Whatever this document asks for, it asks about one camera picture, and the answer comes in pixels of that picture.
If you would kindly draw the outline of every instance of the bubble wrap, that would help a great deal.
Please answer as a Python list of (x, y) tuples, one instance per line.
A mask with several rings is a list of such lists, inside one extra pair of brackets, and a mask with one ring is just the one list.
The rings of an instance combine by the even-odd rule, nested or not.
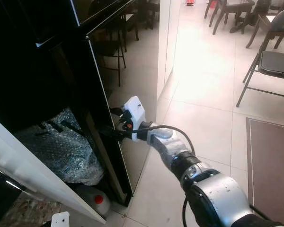
[(69, 108), (14, 135), (64, 182), (96, 185), (104, 174)]

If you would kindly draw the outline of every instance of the plastic container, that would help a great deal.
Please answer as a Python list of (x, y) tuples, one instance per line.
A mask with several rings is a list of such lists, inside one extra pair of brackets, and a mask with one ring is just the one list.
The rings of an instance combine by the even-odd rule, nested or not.
[(78, 186), (75, 192), (99, 215), (107, 216), (111, 202), (104, 192), (86, 185)]

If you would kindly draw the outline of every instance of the dark floor mat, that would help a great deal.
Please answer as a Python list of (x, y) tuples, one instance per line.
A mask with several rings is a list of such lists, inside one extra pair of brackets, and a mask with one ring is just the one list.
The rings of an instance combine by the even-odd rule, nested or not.
[(284, 126), (247, 118), (249, 202), (284, 223)]

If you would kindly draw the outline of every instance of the black cable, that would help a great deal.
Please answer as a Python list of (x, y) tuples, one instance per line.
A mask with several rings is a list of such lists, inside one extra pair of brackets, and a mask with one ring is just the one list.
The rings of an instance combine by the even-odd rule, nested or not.
[(251, 203), (249, 204), (249, 207), (254, 210), (258, 215), (260, 215), (262, 218), (271, 221), (271, 219), (266, 216), (262, 211), (260, 211), (258, 208), (256, 208), (254, 205), (252, 205)]
[(183, 226), (184, 227), (187, 227), (187, 224), (186, 224), (186, 206), (187, 206), (187, 197), (185, 197), (185, 200), (184, 200), (184, 203), (183, 203), (183, 207), (182, 207), (182, 221), (183, 221)]
[(137, 130), (132, 130), (132, 131), (121, 131), (121, 130), (117, 130), (117, 131), (120, 132), (120, 133), (123, 133), (123, 134), (133, 134), (133, 133), (139, 133), (139, 132), (144, 132), (144, 131), (151, 131), (151, 130), (154, 130), (154, 129), (173, 129), (175, 131), (180, 132), (185, 137), (185, 139), (187, 139), (189, 146), (191, 148), (191, 151), (195, 155), (195, 149), (194, 149), (193, 143), (190, 141), (187, 134), (185, 132), (183, 132), (182, 130), (180, 130), (176, 127), (173, 127), (173, 126), (156, 125), (156, 126), (152, 126), (152, 127), (149, 127), (149, 128), (137, 129)]

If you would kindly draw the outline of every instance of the red cap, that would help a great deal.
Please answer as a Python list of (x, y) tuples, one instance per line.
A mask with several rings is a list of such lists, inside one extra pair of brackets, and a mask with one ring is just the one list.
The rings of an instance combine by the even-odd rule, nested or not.
[(103, 197), (101, 195), (95, 196), (95, 203), (101, 204), (103, 202)]

